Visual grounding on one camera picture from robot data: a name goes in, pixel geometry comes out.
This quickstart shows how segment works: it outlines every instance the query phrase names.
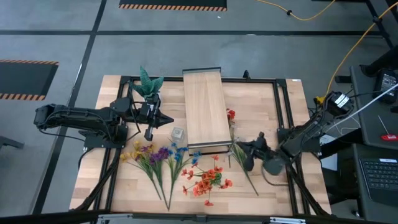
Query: keyboard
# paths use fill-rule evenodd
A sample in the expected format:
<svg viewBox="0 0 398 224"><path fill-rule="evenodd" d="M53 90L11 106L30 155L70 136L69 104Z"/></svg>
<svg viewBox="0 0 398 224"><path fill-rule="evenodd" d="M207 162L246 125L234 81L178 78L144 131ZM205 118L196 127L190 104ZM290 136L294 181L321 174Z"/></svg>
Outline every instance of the keyboard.
<svg viewBox="0 0 398 224"><path fill-rule="evenodd" d="M360 159L369 197L398 206L398 159Z"/></svg>

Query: small white cube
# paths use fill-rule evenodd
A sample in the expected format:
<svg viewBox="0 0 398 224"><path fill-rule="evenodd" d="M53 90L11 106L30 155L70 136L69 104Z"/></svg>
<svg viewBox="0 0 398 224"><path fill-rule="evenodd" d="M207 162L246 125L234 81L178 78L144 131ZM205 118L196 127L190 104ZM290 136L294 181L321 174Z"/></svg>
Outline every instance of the small white cube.
<svg viewBox="0 0 398 224"><path fill-rule="evenodd" d="M173 142L182 142L184 140L184 129L174 127L172 131L172 140Z"/></svg>

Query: gray floor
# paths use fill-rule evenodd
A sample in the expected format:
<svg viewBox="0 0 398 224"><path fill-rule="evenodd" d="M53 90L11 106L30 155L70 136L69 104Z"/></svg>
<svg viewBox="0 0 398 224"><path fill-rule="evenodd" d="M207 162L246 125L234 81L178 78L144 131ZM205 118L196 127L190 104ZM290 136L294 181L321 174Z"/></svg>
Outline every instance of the gray floor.
<svg viewBox="0 0 398 224"><path fill-rule="evenodd" d="M100 2L3 0L0 31L91 30ZM378 13L387 8L384 1L373 3ZM278 4L300 17L309 17L327 2L280 0ZM255 0L228 0L228 12L223 13L124 10L118 9L118 0L108 0L99 30L366 30L371 23L367 7L358 3L338 2L314 21L300 22ZM397 22L388 14L384 23L397 43ZM32 124L34 109L48 103L67 103L88 38L88 35L0 35L0 58L60 62L45 101L0 101L0 135L25 142L22 150L4 147L0 151L0 217L31 211L54 139L40 134ZM95 106L103 75L137 75L140 65L150 75L180 76L185 68L221 67L224 77L241 77L243 71L249 70L252 77L299 78L303 80L308 105L312 106L312 98L324 94L336 66L358 38L101 35L95 39L76 106ZM365 38L339 74L347 75L350 65L372 62L387 50L383 39ZM332 88L350 89L346 84L333 84ZM348 121L339 128L355 126L354 121ZM68 134L78 136L74 130ZM335 129L329 134L340 135ZM65 140L43 212L68 210L82 147L80 142ZM335 166L333 159L323 163ZM353 207L350 202L341 203L332 210L340 217L354 218L350 214Z"/></svg>

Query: green artificial plant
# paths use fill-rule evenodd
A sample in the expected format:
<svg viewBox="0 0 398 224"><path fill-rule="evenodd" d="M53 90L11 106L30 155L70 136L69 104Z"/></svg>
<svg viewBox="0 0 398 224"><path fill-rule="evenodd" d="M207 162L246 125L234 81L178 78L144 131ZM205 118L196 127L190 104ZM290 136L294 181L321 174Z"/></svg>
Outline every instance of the green artificial plant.
<svg viewBox="0 0 398 224"><path fill-rule="evenodd" d="M136 90L138 94L144 97L145 100L152 98L156 93L159 92L163 85L163 77L151 80L148 76L147 71L140 66L140 80L141 85L132 84L132 89Z"/></svg>

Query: wooden tabletop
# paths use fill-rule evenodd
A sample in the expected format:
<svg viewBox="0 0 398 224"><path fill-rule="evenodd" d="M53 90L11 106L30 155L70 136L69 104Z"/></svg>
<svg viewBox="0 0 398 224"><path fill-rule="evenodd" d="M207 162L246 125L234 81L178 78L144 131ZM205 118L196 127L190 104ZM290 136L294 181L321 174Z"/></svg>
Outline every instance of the wooden tabletop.
<svg viewBox="0 0 398 224"><path fill-rule="evenodd" d="M104 76L96 104L97 109L109 106L116 99L120 78L121 76L119 75ZM294 124L303 124L309 117L302 83L300 80L286 81ZM169 138L173 127L187 130L183 82L164 82L160 92L162 96L161 111L163 114L174 118L175 121L154 130L153 143L156 147L170 145ZM262 131L265 133L268 145L275 149L277 145L276 129L278 128L278 121L272 85L268 83L223 83L223 92L226 107L236 112L235 135L246 141L251 141L256 139L259 132ZM134 94L134 99L139 101L138 95ZM282 111L284 112L282 89L279 90L279 95L281 96ZM285 123L287 123L286 113L283 113L283 117ZM145 130L147 126L140 125L140 128ZM135 132L135 125L129 124L129 136ZM136 140L139 140L143 145L149 144L149 142L145 141L142 133L134 138L134 141ZM134 151L132 142L130 141L126 144L123 152ZM93 190L100 176L103 157L104 149L99 148L92 150L83 158L70 208L79 206ZM207 213L217 215L292 214L287 186L272 186L268 184L261 174L262 161L256 159L253 171L249 173L259 193L259 196L257 196L238 163L231 157L231 168L229 168L227 154L219 154L219 157L217 165L224 169L222 173L223 180L225 178L232 180L233 186L224 190L214 189L211 192L211 201L214 206L204 206L207 195L194 197L191 190L188 191L187 196L182 193L183 185L191 186L196 181L195 178L199 180L199 177L187 180L186 177L180 176L175 183L171 208L168 211L164 201L159 200L146 174L128 163L120 163L111 211L131 213ZM198 166L205 170L213 167L211 156L202 156L198 163ZM322 208L331 213L320 162L313 155L303 153L302 166L307 188ZM167 164L164 164L163 170L163 187L168 200L170 197L170 170ZM287 183L284 171L278 176L271 176L266 173L266 177L275 184ZM104 208L107 190L108 186L106 185L100 208ZM298 209L302 212L302 201L299 192L296 187Z"/></svg>

